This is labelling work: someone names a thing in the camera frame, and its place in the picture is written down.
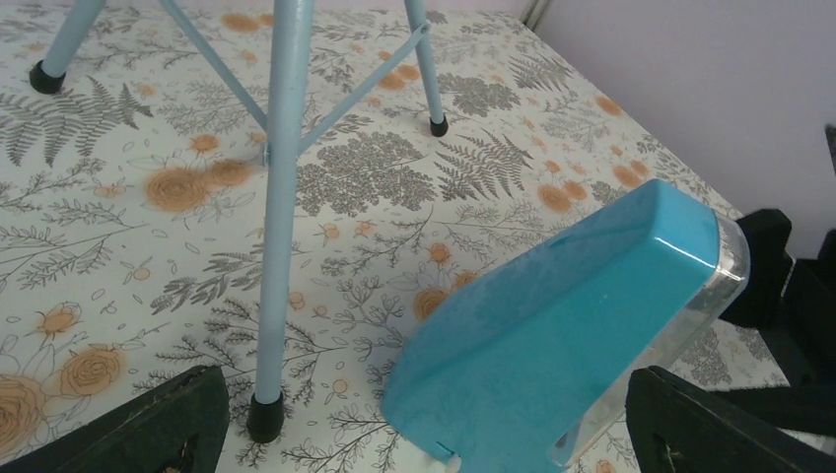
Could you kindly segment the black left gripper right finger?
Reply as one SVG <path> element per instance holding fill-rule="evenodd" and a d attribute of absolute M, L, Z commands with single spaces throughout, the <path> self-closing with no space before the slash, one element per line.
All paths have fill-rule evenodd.
<path fill-rule="evenodd" d="M 626 424 L 643 472 L 832 472 L 792 437 L 835 435 L 835 386 L 706 391 L 657 366 L 632 372 Z"/>

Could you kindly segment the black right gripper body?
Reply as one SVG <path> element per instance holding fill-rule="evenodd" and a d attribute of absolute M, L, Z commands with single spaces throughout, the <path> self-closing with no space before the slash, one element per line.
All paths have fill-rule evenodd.
<path fill-rule="evenodd" d="M 816 257 L 791 258 L 779 311 L 759 332 L 789 384 L 833 383 L 835 232 L 827 233 Z"/>

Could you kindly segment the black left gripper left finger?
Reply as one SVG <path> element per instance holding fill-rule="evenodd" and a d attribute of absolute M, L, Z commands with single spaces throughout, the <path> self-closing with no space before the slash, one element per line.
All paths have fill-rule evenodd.
<path fill-rule="evenodd" d="M 219 367 L 196 366 L 3 472 L 213 472 L 230 424 Z"/>

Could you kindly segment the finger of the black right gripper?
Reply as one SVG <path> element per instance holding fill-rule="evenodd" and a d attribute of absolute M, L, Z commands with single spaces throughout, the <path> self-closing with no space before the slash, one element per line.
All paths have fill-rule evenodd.
<path fill-rule="evenodd" d="M 749 248 L 746 288 L 720 315 L 744 328 L 767 328 L 779 311 L 781 292 L 792 266 L 786 251 L 792 223 L 779 209 L 760 209 L 736 220 Z"/>

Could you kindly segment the blue metronome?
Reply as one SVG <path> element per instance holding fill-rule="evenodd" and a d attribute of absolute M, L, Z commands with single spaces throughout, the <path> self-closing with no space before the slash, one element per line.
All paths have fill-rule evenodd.
<path fill-rule="evenodd" d="M 652 179 L 446 299 L 405 344 L 385 420 L 456 472 L 558 472 L 748 282 L 732 219 Z"/>

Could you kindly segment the light blue music stand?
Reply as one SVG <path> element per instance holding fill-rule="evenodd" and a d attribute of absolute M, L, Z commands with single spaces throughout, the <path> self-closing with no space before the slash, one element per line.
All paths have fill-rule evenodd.
<path fill-rule="evenodd" d="M 260 286 L 255 385 L 246 430 L 257 443 L 276 440 L 285 421 L 280 363 L 290 284 L 291 244 L 297 191 L 297 159 L 364 95 L 391 73 L 410 53 L 418 59 L 430 113 L 430 131 L 444 136 L 444 113 L 430 40 L 430 25 L 421 0 L 405 0 L 411 34 L 381 66 L 336 106 L 308 134 L 302 132 L 313 35 L 314 2 L 274 0 L 270 49 L 269 98 L 266 109 L 254 101 L 195 25 L 173 1 L 163 9 L 197 48 L 266 134 L 264 161 L 268 167 L 264 253 Z"/>

